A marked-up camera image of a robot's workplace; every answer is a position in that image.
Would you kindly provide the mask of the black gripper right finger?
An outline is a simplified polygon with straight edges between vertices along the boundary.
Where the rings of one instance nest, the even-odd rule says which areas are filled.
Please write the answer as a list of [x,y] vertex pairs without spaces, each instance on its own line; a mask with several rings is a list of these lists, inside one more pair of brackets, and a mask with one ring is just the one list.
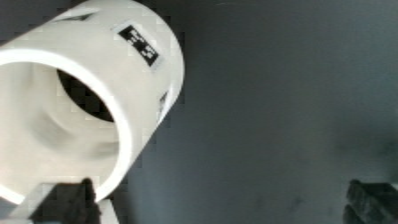
[[342,224],[398,224],[398,189],[388,183],[349,181]]

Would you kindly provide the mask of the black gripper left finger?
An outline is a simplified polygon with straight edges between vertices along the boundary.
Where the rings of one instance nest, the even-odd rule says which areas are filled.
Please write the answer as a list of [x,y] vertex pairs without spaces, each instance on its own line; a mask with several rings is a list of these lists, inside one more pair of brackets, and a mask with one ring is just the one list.
[[33,224],[101,224],[92,180],[56,183],[28,219]]

